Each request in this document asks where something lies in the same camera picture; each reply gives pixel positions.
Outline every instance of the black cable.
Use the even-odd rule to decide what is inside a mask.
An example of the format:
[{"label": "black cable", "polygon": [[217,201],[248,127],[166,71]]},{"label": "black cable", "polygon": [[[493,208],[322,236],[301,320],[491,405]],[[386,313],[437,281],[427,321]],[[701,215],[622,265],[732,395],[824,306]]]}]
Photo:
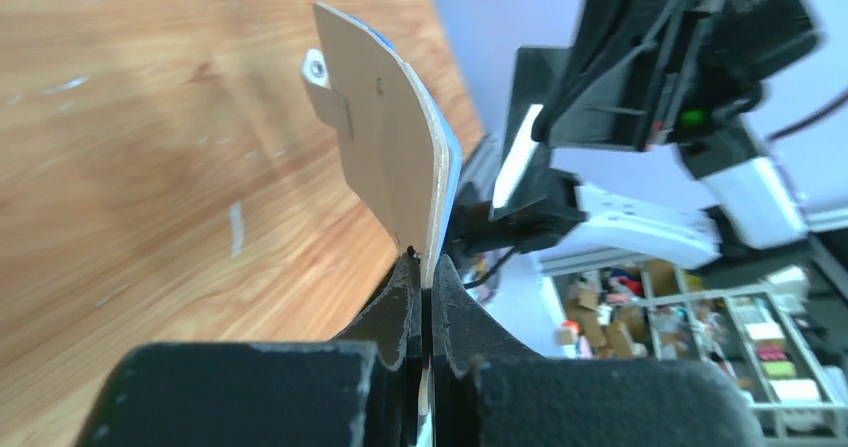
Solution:
[{"label": "black cable", "polygon": [[784,137],[788,137],[793,134],[797,134],[802,130],[807,129],[807,127],[812,126],[813,124],[818,123],[821,120],[824,120],[830,114],[836,112],[837,110],[845,107],[845,104],[848,103],[848,89],[845,89],[841,94],[839,94],[835,99],[831,100],[824,107],[819,110],[813,112],[807,117],[795,122],[792,125],[784,127],[777,132],[768,136],[769,142],[774,142],[780,140]]},{"label": "black cable", "polygon": [[516,252],[518,252],[518,247],[513,247],[509,249],[509,252],[507,252],[503,255],[503,257],[498,259],[498,261],[495,262],[495,265],[493,265],[488,272],[483,274],[483,277],[480,277],[477,280],[472,280],[471,282],[468,282],[467,284],[463,285],[463,287],[465,287],[465,290],[480,287],[481,285],[488,282],[488,280],[491,279],[492,276],[495,275],[501,267],[503,267],[503,264],[505,264],[506,261],[509,260],[509,258],[512,257]]}]

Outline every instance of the wooden table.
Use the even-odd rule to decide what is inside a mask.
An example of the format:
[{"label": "wooden table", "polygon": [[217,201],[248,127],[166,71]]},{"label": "wooden table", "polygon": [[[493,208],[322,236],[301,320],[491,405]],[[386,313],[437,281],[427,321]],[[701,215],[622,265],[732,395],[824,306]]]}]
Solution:
[{"label": "wooden table", "polygon": [[[395,253],[299,79],[315,0],[0,0],[0,443],[68,445],[161,339],[322,340]],[[466,153],[430,0],[323,0],[391,38]]]}]

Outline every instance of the storage rack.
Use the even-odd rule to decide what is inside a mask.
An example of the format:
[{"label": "storage rack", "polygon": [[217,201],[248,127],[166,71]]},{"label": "storage rack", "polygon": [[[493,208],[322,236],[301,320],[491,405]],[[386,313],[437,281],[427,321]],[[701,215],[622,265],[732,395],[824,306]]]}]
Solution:
[{"label": "storage rack", "polygon": [[[740,350],[745,359],[744,365],[739,365],[737,369],[731,366],[727,367],[733,375],[736,375],[735,370],[747,371],[753,377],[752,380],[756,382],[754,386],[756,392],[752,394],[753,400],[750,401],[750,408],[755,411],[763,425],[763,430],[768,438],[768,444],[774,446],[848,445],[848,426],[846,426],[848,405],[839,400],[833,391],[830,381],[826,378],[821,365],[795,326],[795,322],[784,312],[784,302],[778,300],[773,294],[775,290],[774,285],[769,282],[762,282],[756,285],[733,289],[692,292],[688,287],[683,270],[675,267],[675,278],[680,289],[680,294],[657,297],[654,295],[654,288],[648,269],[643,266],[641,272],[645,299],[635,301],[630,305],[639,305],[647,309],[651,341],[654,343],[654,352],[658,359],[663,358],[662,349],[658,347],[661,345],[660,334],[654,328],[658,307],[676,305],[683,307],[694,339],[697,356],[702,361],[710,362],[709,352],[706,352],[704,349],[704,343],[706,342],[702,342],[697,338],[697,336],[703,335],[703,333],[698,325],[699,322],[695,322],[697,317],[694,305],[697,302],[710,299],[723,300],[726,306],[727,320],[730,324],[728,330],[733,334],[735,342],[741,346]],[[772,320],[780,325],[783,330],[787,353],[791,353],[796,369],[815,382],[822,398],[821,401],[781,402],[778,399],[771,381],[758,359],[756,349],[745,333],[744,319],[739,315],[738,307],[736,306],[737,300],[744,297],[760,298],[765,301],[768,311],[771,313]],[[724,356],[721,352],[722,347],[718,342],[713,342],[711,345],[717,354],[722,357]],[[789,429],[786,422],[784,422],[784,416],[797,410],[823,412],[827,428],[819,429],[814,434],[799,433]]]}]

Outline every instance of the green light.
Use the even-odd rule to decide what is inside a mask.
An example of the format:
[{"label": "green light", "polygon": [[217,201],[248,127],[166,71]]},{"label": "green light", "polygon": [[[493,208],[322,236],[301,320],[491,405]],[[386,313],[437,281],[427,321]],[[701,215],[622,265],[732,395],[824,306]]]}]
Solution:
[{"label": "green light", "polygon": [[707,123],[707,113],[703,110],[689,110],[680,116],[683,127],[697,127]]}]

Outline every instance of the wood surface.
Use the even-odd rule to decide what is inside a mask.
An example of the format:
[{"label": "wood surface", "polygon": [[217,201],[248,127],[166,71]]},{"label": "wood surface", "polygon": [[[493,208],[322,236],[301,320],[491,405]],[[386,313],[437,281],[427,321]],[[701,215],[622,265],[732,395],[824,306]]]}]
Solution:
[{"label": "wood surface", "polygon": [[[300,81],[316,0],[0,0],[0,444],[73,442],[150,340],[323,340],[394,258]],[[479,137],[430,0],[383,31]]]}]

